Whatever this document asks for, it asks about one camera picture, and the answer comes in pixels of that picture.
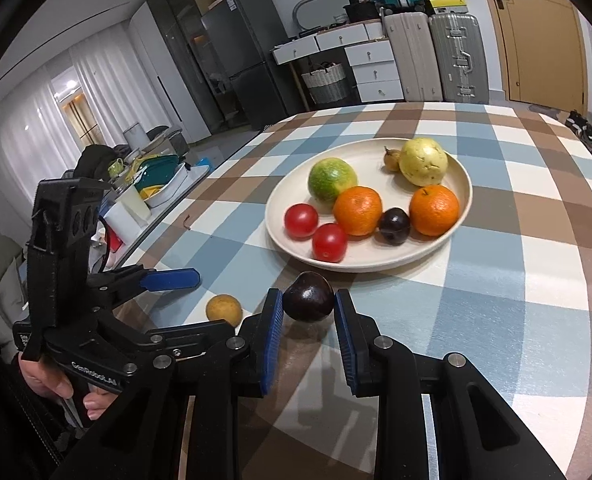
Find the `left hand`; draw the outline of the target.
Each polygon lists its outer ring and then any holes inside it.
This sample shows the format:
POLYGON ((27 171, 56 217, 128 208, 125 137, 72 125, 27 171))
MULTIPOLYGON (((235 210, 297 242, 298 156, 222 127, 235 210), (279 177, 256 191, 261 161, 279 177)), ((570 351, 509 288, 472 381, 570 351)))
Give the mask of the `left hand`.
MULTIPOLYGON (((18 366, 27 386, 38 396, 70 400, 74 395, 74 388, 64 372, 45 359, 27 361, 23 359, 23 353, 19 352, 18 366)), ((116 393, 93 387, 83 398, 88 419, 98 420, 116 399, 116 393)))

